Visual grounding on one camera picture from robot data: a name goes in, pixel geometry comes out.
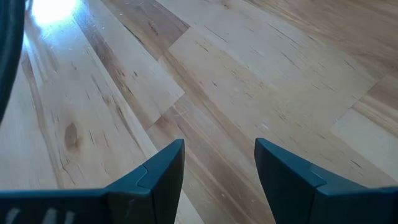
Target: dark curved object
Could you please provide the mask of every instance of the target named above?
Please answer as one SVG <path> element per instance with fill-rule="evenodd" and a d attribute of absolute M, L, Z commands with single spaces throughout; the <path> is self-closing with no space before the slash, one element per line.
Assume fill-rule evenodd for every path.
<path fill-rule="evenodd" d="M 178 139 L 103 189 L 0 192 L 0 223 L 173 224 L 183 168 Z"/>
<path fill-rule="evenodd" d="M 0 122 L 17 73 L 24 37 L 24 0 L 0 1 Z"/>
<path fill-rule="evenodd" d="M 368 189 L 261 138 L 254 157 L 277 224 L 398 223 L 398 187 Z"/>

